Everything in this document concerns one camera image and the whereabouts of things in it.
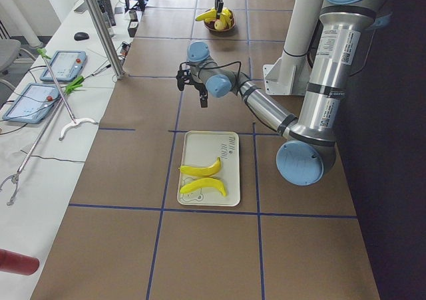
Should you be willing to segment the long yellow banana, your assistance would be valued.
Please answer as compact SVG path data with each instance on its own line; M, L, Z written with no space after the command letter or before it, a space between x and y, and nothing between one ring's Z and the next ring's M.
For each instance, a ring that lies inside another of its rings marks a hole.
M205 23L214 22L217 20L216 18L217 12L215 9L207 10L204 13L198 15L195 20L196 21L204 21Z

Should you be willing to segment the curved yellow banana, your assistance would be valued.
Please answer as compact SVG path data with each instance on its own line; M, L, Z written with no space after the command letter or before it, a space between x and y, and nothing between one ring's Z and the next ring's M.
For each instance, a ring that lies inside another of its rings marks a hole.
M232 19L231 19L231 16L232 16L232 14L231 14L231 12L230 12L230 10L229 9L227 9L227 8L223 8L223 10L222 10L222 13L221 13L221 16L220 16L220 20L221 21L223 21L224 23L226 23L227 24L227 27L226 27L226 29L230 29L231 28L231 26L232 26Z

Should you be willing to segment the brown wicker basket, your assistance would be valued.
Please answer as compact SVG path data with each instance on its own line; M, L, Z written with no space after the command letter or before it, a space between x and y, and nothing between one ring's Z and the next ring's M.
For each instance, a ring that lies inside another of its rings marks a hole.
M234 13L232 10L227 9L223 10L223 14L225 14L229 18L229 22L227 22L225 19L211 19L211 22L209 22L209 19L204 20L204 26L209 29L210 31L215 32L225 32L230 31L235 27L235 18Z

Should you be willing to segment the pink green apple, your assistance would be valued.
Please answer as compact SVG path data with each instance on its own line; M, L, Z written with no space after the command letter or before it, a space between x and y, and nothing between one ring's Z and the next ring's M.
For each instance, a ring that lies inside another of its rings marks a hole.
M223 31L224 29L226 29L226 27L227 27L227 24L221 21L220 19L215 20L214 29L216 31Z

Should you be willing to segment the cream bear tray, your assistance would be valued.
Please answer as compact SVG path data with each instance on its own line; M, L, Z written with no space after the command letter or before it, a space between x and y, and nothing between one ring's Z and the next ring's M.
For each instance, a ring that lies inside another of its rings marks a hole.
M239 136L235 132L187 132L178 170L179 204L234 207L240 203Z

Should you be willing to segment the black orange connector box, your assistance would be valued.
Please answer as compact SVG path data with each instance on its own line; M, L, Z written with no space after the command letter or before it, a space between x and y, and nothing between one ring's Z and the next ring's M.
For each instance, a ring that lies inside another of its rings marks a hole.
M130 44L130 43L122 42L122 43L121 43L121 50L120 50L120 54L121 54L121 55L124 55L124 56L127 56L128 52L129 52L129 50L130 50L130 46L131 46L131 44Z

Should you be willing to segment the black computer mouse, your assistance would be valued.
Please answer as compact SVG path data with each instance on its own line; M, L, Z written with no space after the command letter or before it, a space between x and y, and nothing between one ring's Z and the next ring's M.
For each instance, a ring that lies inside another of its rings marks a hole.
M87 40L89 38L90 38L89 34L85 33L85 32L77 32L77 33L74 34L74 40L75 41L84 41L84 40Z

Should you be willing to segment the near blue teach pendant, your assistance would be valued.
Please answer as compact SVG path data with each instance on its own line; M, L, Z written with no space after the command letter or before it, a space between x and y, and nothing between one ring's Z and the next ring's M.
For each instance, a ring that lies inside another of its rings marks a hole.
M55 85L30 83L6 111L2 120L38 124L59 99Z

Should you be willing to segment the red cylinder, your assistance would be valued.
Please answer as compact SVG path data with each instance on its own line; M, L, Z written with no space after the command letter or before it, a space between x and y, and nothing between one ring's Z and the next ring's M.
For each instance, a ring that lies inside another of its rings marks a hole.
M39 268L39 260L21 253L1 249L1 271L19 275L32 275Z

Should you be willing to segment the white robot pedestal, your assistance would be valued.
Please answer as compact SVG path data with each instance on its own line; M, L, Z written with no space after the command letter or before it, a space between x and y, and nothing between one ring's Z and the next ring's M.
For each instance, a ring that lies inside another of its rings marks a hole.
M307 55L314 36L323 0L295 0L281 57L263 66L268 95L302 96L310 77Z

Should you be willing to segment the aluminium frame post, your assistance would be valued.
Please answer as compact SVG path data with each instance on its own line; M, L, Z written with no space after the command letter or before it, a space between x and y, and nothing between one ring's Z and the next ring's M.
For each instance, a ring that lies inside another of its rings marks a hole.
M110 37L107 26L105 25L105 22L103 20L103 16L97 3L97 0L84 1L88 6L89 14L101 41L101 45L103 46L103 49L106 53L107 59L109 60L109 63L114 71L116 78L120 80L124 75L122 64L112 43L112 39Z

